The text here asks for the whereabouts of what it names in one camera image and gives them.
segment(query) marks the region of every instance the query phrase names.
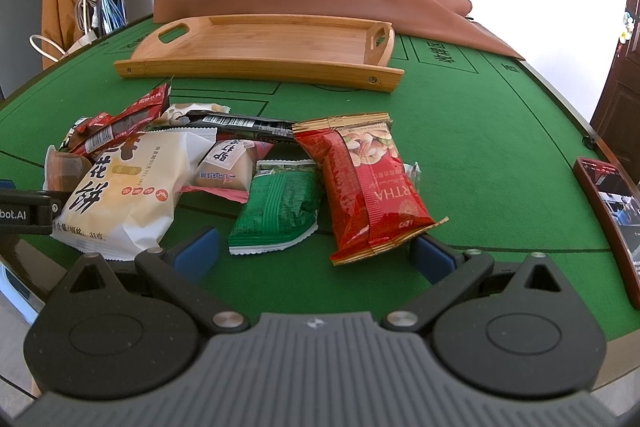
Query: wooden tray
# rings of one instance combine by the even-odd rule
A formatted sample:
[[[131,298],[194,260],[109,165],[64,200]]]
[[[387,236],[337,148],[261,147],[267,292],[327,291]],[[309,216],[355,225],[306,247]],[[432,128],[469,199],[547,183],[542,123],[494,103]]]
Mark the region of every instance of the wooden tray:
[[[186,33],[164,43],[163,36]],[[387,68],[390,23],[316,15],[219,15],[181,19],[146,37],[124,78],[211,76],[282,80],[391,92],[404,70]]]

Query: floor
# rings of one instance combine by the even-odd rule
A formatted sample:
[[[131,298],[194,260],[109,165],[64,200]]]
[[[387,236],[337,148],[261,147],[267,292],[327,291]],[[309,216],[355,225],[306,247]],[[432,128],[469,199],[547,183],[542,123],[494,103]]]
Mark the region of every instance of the floor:
[[[27,322],[0,293],[0,375],[29,392],[31,375],[22,357]],[[640,369],[597,391],[594,396],[616,415],[626,412],[640,400]],[[15,417],[33,400],[0,380],[0,409]]]

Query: tray handle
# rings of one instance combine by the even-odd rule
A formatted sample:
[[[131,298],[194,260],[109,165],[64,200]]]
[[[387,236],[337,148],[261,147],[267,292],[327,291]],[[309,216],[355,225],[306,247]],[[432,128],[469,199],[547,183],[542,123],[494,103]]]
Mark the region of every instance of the tray handle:
[[[146,37],[131,58],[161,58],[165,57],[167,52],[175,48],[178,44],[184,42],[185,38],[191,37],[203,28],[211,26],[211,21],[205,17],[189,17],[187,19],[179,19],[169,22],[164,26],[160,26],[156,31]],[[162,36],[167,35],[178,28],[183,28],[185,33],[173,39],[170,42],[162,42]]]
[[[364,63],[369,66],[386,66],[394,50],[395,32],[388,22],[376,22],[365,36]]]

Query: metal pin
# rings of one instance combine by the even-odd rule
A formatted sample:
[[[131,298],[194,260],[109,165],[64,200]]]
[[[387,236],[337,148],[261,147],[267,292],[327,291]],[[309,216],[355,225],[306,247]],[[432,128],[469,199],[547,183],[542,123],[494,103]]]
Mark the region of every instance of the metal pin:
[[[396,328],[409,328],[418,323],[418,315],[414,312],[398,310],[386,316],[386,321]]]
[[[213,323],[219,328],[237,328],[244,322],[244,317],[238,312],[219,312],[213,315]]]

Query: wooden door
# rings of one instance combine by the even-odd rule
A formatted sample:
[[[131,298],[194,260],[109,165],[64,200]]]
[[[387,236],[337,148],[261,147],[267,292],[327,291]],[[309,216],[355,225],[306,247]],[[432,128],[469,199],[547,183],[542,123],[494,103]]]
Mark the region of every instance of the wooden door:
[[[640,0],[626,0],[635,14],[630,41],[620,44],[591,126],[607,143],[635,183],[640,181]],[[622,29],[622,10],[620,28]]]

